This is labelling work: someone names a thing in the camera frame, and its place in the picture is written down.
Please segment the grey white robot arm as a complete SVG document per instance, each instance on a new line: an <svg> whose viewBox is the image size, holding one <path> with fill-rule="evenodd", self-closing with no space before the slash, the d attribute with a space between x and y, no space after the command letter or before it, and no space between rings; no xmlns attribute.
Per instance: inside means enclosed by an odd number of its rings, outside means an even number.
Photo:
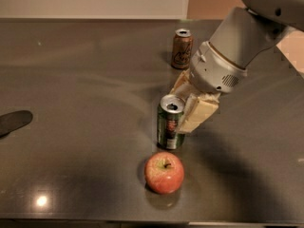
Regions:
<svg viewBox="0 0 304 228"><path fill-rule="evenodd" d="M247 76L247 66L276 46L292 29L304 30L304 0L241 0L211 38L194 53L190 67L171 93L185 100L177 131L196 129L219 108L219 96L230 93Z"/></svg>

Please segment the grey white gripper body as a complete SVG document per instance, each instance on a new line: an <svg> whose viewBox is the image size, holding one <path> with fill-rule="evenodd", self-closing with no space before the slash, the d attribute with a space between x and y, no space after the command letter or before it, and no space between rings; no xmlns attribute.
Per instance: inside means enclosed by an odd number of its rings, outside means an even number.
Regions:
<svg viewBox="0 0 304 228"><path fill-rule="evenodd" d="M246 76L246 69L228 62L209 42L203 42L191 59L190 82L201 92L229 94Z"/></svg>

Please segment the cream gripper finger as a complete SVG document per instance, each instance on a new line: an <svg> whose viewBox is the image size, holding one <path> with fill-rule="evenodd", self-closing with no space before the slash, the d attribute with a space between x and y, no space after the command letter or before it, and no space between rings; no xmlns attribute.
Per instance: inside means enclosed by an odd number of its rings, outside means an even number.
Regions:
<svg viewBox="0 0 304 228"><path fill-rule="evenodd" d="M186 100L190 95L190 92L191 84L189 82L189 70L185 70L174 83L170 93Z"/></svg>
<svg viewBox="0 0 304 228"><path fill-rule="evenodd" d="M209 119L219 108L219 94L191 94L183 110L177 132L187 134Z"/></svg>

